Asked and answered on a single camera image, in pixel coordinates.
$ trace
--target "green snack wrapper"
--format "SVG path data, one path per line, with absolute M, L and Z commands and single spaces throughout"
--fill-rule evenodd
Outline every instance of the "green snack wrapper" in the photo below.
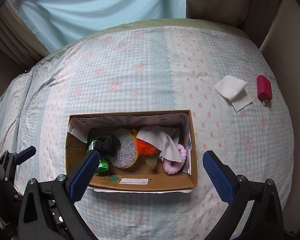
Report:
M 90 151 L 90 150 L 94 150 L 94 146 L 97 142 L 98 138 L 94 138 L 92 140 L 89 141 L 89 147 L 88 147 L 88 150 L 87 150 L 87 153 Z
M 95 174 L 98 174 L 101 171 L 106 171 L 109 168 L 109 163 L 105 159 L 100 160 L 99 167 L 97 168 Z

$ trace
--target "cardboard box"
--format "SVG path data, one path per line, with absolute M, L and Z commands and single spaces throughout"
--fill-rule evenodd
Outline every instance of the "cardboard box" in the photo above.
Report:
M 190 110 L 71 115 L 66 137 L 66 172 L 87 154 L 87 141 L 90 139 L 119 128 L 131 130 L 148 125 L 179 129 L 179 143 L 184 144 L 188 150 L 183 171 L 169 175 L 164 171 L 161 160 L 158 160 L 157 169 L 150 171 L 144 157 L 139 156 L 130 168 L 118 169 L 109 165 L 108 176 L 93 176 L 90 186 L 97 188 L 97 191 L 105 189 L 107 192 L 189 192 L 189 189 L 197 186 L 197 159 Z M 120 184 L 122 179 L 136 184 Z

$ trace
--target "metal screw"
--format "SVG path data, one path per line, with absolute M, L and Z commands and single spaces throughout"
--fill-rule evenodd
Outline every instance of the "metal screw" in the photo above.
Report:
M 57 177 L 57 180 L 59 181 L 63 181 L 65 180 L 66 176 L 64 174 L 60 174 L 58 177 Z
M 245 181 L 247 178 L 244 175 L 237 176 L 238 181 Z
M 31 178 L 29 179 L 29 182 L 28 182 L 30 185 L 34 184 L 35 183 L 35 178 Z
M 267 179 L 267 183 L 268 183 L 269 185 L 274 185 L 274 181 L 273 181 L 272 179 Z

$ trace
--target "mattress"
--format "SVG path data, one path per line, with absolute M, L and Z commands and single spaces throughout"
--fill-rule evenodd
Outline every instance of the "mattress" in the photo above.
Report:
M 273 100 L 257 98 L 266 76 Z M 239 112 L 213 86 L 226 75 L 248 83 L 253 103 Z M 175 19 L 110 28 L 70 44 L 12 81 L 0 98 L 0 155 L 30 145 L 37 154 L 17 168 L 15 186 L 65 173 L 69 115 L 190 109 L 198 186 L 190 193 L 87 190 L 79 213 L 99 239 L 205 238 L 227 208 L 202 167 L 213 150 L 236 174 L 272 178 L 282 207 L 291 187 L 294 138 L 288 108 L 258 48 L 234 27 Z M 234 232 L 238 236 L 252 202 Z

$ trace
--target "black scrunchie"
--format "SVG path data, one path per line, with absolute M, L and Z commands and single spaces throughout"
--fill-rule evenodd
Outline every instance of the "black scrunchie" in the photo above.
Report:
M 98 140 L 94 146 L 94 150 L 99 152 L 100 157 L 114 157 L 117 148 L 121 146 L 120 140 L 113 134 L 104 133 L 98 136 Z

